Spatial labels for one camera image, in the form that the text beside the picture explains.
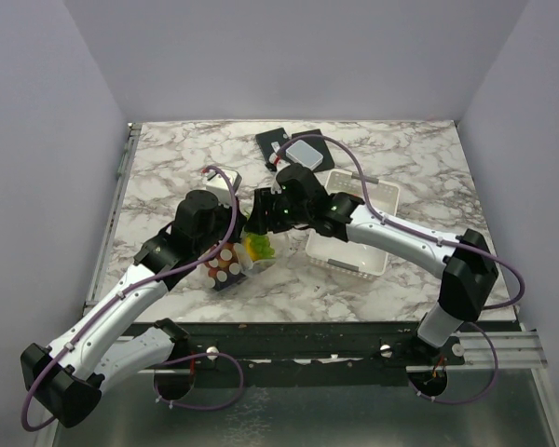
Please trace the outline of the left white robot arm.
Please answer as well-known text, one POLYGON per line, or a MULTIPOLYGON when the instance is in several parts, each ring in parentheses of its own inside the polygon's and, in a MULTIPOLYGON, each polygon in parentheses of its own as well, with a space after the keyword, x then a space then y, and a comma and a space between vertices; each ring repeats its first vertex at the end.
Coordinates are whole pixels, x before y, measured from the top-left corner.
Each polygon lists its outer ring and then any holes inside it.
POLYGON ((117 284, 71 329, 48 345, 30 344, 20 356, 27 394, 20 422, 30 424, 32 401, 53 420, 74 427, 96 408, 102 394, 146 368, 173 368, 186 359, 189 335, 168 318, 156 321, 123 345, 117 339, 144 310, 167 295, 225 243, 240 236, 246 219, 239 200, 193 190, 179 203, 171 223, 147 239, 117 284))

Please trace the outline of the clear polka dot zip bag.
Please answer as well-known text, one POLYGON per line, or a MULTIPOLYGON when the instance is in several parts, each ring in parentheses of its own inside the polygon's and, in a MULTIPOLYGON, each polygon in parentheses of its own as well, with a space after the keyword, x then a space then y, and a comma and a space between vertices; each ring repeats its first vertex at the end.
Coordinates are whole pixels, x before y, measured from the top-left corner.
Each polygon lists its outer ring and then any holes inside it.
MULTIPOLYGON (((243 239, 249 234, 244 230, 244 226, 248 220, 248 217, 249 214, 244 215, 239 213, 239 216, 237 218, 237 223, 235 224, 234 236, 231 242, 226 242, 220 251, 227 249, 232 251, 236 256, 237 260, 235 261, 234 264, 232 264, 233 275, 236 275, 238 272, 241 272, 247 278, 253 278, 265 272, 267 269, 269 269, 271 266, 277 263, 280 256, 282 255, 286 242, 284 241, 283 237, 278 235, 273 235, 273 234, 262 235, 262 236, 269 237, 271 246, 275 249, 275 258, 270 260, 260 260, 260 261, 253 262, 250 259, 249 255, 247 254, 247 251, 245 250, 244 246, 242 245, 243 239)), ((205 263, 198 268, 198 271, 202 276, 202 282, 205 289, 215 291, 213 289, 214 280, 207 276, 205 263)))

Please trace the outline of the purple toy eggplant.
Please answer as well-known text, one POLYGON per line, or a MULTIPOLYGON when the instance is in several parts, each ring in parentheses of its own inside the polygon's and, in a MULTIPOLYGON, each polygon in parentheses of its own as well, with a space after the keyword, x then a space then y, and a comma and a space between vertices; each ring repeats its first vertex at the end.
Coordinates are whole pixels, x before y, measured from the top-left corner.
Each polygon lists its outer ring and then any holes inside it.
POLYGON ((213 289, 215 291, 223 291, 235 285, 238 285, 240 282, 243 282, 247 277, 238 272, 236 275, 231 274, 230 272, 226 272, 223 270, 219 270, 215 273, 215 276, 212 278, 214 280, 213 289))

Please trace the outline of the red yellow toy fruit cluster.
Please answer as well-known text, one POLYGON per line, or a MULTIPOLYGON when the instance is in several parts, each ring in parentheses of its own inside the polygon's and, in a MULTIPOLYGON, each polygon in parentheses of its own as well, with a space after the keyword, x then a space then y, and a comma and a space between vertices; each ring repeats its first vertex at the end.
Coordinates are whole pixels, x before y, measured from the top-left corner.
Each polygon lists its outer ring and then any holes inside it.
POLYGON ((227 249, 220 251, 215 258, 205 263, 207 276, 220 282, 227 281, 232 274, 232 264, 236 260, 232 251, 227 249))

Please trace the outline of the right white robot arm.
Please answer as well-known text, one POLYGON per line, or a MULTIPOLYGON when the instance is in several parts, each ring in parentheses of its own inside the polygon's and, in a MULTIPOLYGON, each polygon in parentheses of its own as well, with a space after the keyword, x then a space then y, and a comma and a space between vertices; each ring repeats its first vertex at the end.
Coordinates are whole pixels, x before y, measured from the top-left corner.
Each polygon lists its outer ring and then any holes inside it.
POLYGON ((437 303, 409 342, 411 357, 421 364, 441 356, 449 337, 480 317, 498 279, 495 257, 482 234, 467 230, 455 235, 408 223, 373 210, 366 196, 327 192, 310 169, 292 164, 277 174, 272 186, 254 191, 245 229, 265 235, 299 226, 386 251, 441 281, 437 303))

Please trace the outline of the yellow toy bell pepper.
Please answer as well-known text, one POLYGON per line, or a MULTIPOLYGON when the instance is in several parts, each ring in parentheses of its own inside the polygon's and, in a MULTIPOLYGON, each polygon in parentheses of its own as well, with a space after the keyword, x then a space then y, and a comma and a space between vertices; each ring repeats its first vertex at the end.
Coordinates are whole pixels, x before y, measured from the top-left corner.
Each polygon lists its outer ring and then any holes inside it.
POLYGON ((259 253, 256 247, 253 245, 252 239, 250 237, 245 237, 242 241, 242 245, 247 251, 247 254, 249 255, 250 259, 253 262, 256 262, 259 259, 259 253))

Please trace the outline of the green toy grapes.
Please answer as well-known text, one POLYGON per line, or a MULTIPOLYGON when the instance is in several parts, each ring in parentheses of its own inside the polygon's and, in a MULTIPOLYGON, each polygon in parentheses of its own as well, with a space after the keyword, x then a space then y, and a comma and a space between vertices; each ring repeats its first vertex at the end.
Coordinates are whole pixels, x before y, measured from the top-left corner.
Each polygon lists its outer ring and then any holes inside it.
POLYGON ((249 233, 247 237, 250 237, 252 239, 253 245, 258 250, 259 259, 257 261, 270 260, 275 258, 275 249, 271 246, 271 242, 268 236, 249 233))

